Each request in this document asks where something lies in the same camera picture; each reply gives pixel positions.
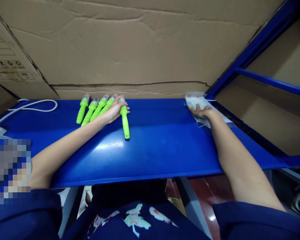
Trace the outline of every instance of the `plastic bag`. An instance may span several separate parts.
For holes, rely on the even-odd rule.
[[[208,100],[204,98],[205,93],[204,92],[187,92],[185,94],[185,99],[187,102],[187,105],[192,105],[194,109],[196,109],[196,105],[199,103],[200,108],[204,109],[205,106],[212,106]],[[230,123],[231,121],[226,118],[222,113],[220,113],[223,116],[223,119],[226,123]],[[193,116],[194,119],[197,122],[198,127],[207,126],[208,128],[211,128],[209,121],[206,118],[199,118],[196,116]]]

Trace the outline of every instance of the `red floor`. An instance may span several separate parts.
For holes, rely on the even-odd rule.
[[[189,181],[199,199],[213,240],[220,240],[219,225],[212,206],[217,203],[234,201],[234,196],[226,176],[220,175]],[[172,182],[171,179],[167,181],[166,193],[170,197],[180,198],[177,184]]]

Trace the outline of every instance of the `clear plastic cap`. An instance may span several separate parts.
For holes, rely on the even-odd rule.
[[[111,98],[115,99],[117,96],[118,96],[117,94],[113,94]]]
[[[82,98],[82,100],[84,100],[84,99],[86,99],[86,100],[88,100],[88,101],[89,101],[89,99],[90,99],[90,95],[89,95],[89,94],[85,94],[85,95],[84,95],[84,97]]]
[[[122,95],[122,97],[119,99],[119,102],[125,102],[126,100],[124,99],[124,96]]]
[[[98,103],[99,102],[99,98],[98,97],[95,97],[92,102],[95,102],[95,103]]]
[[[104,98],[105,100],[109,99],[109,94],[105,94],[102,98]]]

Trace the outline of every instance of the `forearm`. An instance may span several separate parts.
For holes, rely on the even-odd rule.
[[[284,211],[259,164],[224,122],[221,115],[207,115],[220,165],[237,201]]]
[[[102,115],[46,147],[32,158],[31,188],[49,188],[52,175],[107,124]]]

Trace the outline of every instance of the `green handle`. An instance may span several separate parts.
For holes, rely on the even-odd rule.
[[[78,116],[77,116],[77,124],[82,123],[83,117],[84,117],[84,113],[86,112],[87,106],[88,106],[88,100],[83,99],[80,102],[80,110],[78,112]]]
[[[104,114],[110,107],[111,105],[114,103],[114,99],[110,98],[107,102],[106,105],[104,106],[104,108],[101,110],[101,112],[98,114],[98,117],[102,114]]]
[[[99,101],[99,105],[98,105],[97,109],[94,111],[94,113],[91,116],[90,122],[98,116],[99,112],[102,110],[102,108],[104,107],[106,102],[107,102],[106,99],[101,98],[101,100]]]
[[[127,114],[128,114],[127,106],[122,106],[120,108],[120,114],[122,116],[122,126],[123,126],[124,138],[129,139],[130,138],[130,130],[129,130],[129,123],[128,123],[128,118],[127,118]]]
[[[86,125],[88,122],[90,122],[90,118],[91,118],[91,116],[93,114],[93,111],[96,109],[97,105],[98,104],[95,103],[95,102],[90,103],[90,105],[88,107],[89,111],[87,112],[86,116],[84,117],[83,122],[81,124],[81,127],[84,126],[84,125]]]

